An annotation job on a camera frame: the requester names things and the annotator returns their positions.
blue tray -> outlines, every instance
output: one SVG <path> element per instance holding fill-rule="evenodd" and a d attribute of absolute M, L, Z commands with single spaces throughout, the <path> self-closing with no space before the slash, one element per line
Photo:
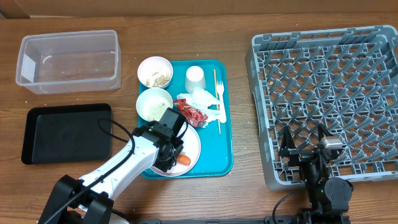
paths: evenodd
<path fill-rule="evenodd" d="M 203 69 L 206 78 L 206 90 L 213 96 L 215 94 L 214 74 L 216 70 L 217 80 L 222 80 L 224 83 L 224 104 L 226 111 L 226 122 L 221 124 L 221 135 L 218 134 L 218 122 L 211 122 L 206 128 L 195 128 L 198 132 L 201 142 L 201 153 L 196 165 L 184 175 L 178 177 L 163 177 L 156 174 L 154 171 L 147 169 L 142 175 L 148 179 L 171 179 L 171 178 L 187 178 L 187 177 L 218 177 L 226 175 L 234 164 L 233 150 L 232 150 L 232 132 L 231 132 L 231 118 L 229 113 L 229 98 L 228 98 L 228 84 L 226 79 L 226 70 L 224 65 L 217 60 L 186 60 L 174 61 L 173 78 L 166 90 L 170 93 L 173 100 L 180 93 L 186 93 L 185 90 L 185 73 L 191 66 L 197 65 Z M 140 83 L 139 93 L 141 94 L 147 87 Z M 138 118 L 138 126 L 146 124 L 147 121 Z"/>

red packet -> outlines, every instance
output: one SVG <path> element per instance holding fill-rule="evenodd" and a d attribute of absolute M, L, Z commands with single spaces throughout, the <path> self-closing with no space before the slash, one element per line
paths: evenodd
<path fill-rule="evenodd" d="M 200 110 L 195 107 L 187 104 L 186 99 L 174 100 L 173 101 L 175 107 L 180 111 L 184 117 L 186 117 L 187 121 L 194 127 L 202 127 L 205 125 L 205 121 L 207 120 L 207 115 L 202 113 Z"/>

chopstick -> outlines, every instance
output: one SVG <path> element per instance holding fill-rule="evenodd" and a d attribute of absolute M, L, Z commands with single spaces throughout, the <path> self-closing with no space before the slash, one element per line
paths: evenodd
<path fill-rule="evenodd" d="M 214 69 L 214 88 L 216 90 L 216 99 L 218 100 L 218 94 L 217 94 L 217 76 L 216 76 L 216 70 Z M 220 119 L 218 119 L 218 134 L 221 134 L 221 126 L 220 126 Z"/>

gray plastic crate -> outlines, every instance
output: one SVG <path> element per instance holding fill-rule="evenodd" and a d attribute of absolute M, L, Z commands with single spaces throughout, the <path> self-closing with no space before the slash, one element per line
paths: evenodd
<path fill-rule="evenodd" d="M 299 149 L 318 143 L 317 124 L 344 142 L 331 177 L 398 179 L 398 35 L 391 26 L 262 34 L 246 55 L 266 184 L 302 187 L 278 156 L 287 124 Z"/>

white fork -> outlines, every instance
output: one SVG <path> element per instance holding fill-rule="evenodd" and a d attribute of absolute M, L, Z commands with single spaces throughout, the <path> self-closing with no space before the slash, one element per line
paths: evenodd
<path fill-rule="evenodd" d="M 221 101 L 220 104 L 220 122 L 225 123 L 226 122 L 226 114 L 225 114 L 225 106 L 224 106 L 224 98 L 223 98 L 223 93 L 224 93 L 224 84 L 223 81 L 217 81 L 217 93 L 219 100 Z"/>

